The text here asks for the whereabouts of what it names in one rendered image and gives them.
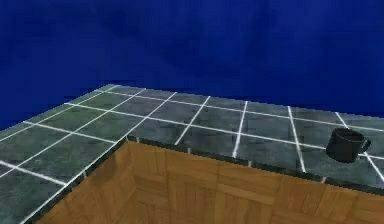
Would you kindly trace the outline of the tiled wooden kitchen counter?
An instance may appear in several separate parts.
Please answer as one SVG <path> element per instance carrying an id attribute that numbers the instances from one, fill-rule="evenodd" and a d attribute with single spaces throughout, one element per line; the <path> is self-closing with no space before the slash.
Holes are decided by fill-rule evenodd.
<path id="1" fill-rule="evenodd" d="M 0 131 L 0 224 L 384 224 L 384 118 L 107 85 Z"/>

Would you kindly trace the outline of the black mug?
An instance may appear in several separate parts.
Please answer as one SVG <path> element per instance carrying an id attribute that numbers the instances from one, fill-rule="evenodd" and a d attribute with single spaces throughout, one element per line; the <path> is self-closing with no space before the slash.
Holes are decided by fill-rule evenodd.
<path id="1" fill-rule="evenodd" d="M 326 147 L 326 154 L 342 163 L 353 163 L 371 145 L 371 140 L 349 128 L 335 128 Z"/>

